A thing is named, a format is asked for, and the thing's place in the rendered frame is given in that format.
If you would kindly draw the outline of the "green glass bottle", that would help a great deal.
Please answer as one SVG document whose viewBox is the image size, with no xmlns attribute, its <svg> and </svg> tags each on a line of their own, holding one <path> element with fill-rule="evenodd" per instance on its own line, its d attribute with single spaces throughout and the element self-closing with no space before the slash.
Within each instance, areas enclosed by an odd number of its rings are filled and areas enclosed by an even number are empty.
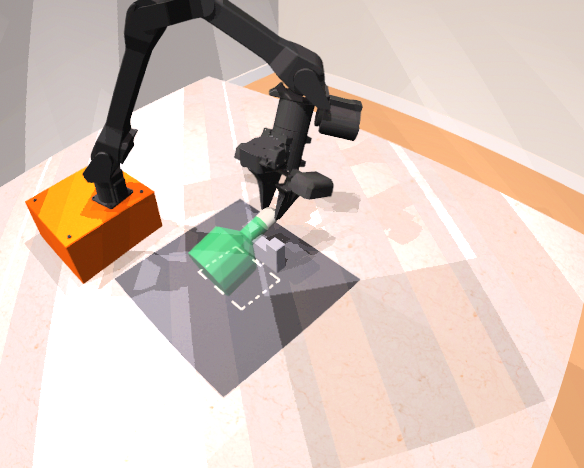
<svg viewBox="0 0 584 468">
<path fill-rule="evenodd" d="M 188 255 L 229 297 L 256 270 L 253 244 L 277 222 L 274 216 L 266 207 L 241 231 L 215 227 Z"/>
</svg>

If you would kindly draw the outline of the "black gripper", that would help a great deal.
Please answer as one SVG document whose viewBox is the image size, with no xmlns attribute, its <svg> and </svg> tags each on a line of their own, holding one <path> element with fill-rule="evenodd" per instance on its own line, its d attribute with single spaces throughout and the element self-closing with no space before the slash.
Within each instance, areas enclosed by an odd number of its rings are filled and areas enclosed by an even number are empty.
<svg viewBox="0 0 584 468">
<path fill-rule="evenodd" d="M 278 189 L 275 220 L 281 219 L 299 196 L 309 200 L 332 196 L 335 184 L 331 178 L 317 171 L 299 171 L 299 168 L 305 167 L 307 162 L 302 159 L 305 145 L 312 143 L 312 138 L 308 134 L 309 132 L 295 132 L 274 125 L 271 136 L 279 138 L 278 140 L 284 144 L 289 144 L 290 155 L 287 166 L 277 171 L 270 168 L 264 174 L 256 174 L 248 168 L 257 180 L 261 210 L 270 206 L 276 188 Z M 284 183 L 279 183 L 282 175 L 286 179 Z"/>
</svg>

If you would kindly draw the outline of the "grey flat mat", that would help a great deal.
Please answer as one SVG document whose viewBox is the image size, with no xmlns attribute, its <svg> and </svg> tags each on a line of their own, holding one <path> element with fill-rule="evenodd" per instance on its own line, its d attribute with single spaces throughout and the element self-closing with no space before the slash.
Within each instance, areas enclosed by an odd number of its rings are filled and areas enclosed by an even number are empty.
<svg viewBox="0 0 584 468">
<path fill-rule="evenodd" d="M 285 268 L 256 270 L 228 297 L 188 252 L 215 227 L 237 231 L 260 213 L 236 200 L 114 278 L 212 388 L 225 397 L 346 294 L 361 278 L 275 223 Z"/>
</svg>

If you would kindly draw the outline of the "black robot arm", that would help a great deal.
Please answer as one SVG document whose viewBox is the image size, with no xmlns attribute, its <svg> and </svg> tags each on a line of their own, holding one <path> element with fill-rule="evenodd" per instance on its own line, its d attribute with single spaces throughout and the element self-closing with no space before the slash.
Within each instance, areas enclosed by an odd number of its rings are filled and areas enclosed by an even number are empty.
<svg viewBox="0 0 584 468">
<path fill-rule="evenodd" d="M 138 129 L 131 128 L 131 116 L 147 64 L 168 26 L 195 18 L 205 19 L 240 42 L 281 79 L 268 93 L 280 98 L 274 125 L 309 132 L 317 107 L 314 127 L 319 127 L 319 134 L 350 141 L 358 137 L 362 102 L 329 95 L 323 62 L 317 53 L 279 37 L 228 0 L 137 0 L 126 12 L 125 53 L 107 120 L 82 174 L 85 181 L 95 185 L 93 202 L 113 209 L 133 194 L 134 189 L 126 187 L 120 164 L 134 147 Z M 256 174 L 287 166 L 289 144 L 271 136 L 271 131 L 264 127 L 260 137 L 239 146 L 241 166 Z"/>
</svg>

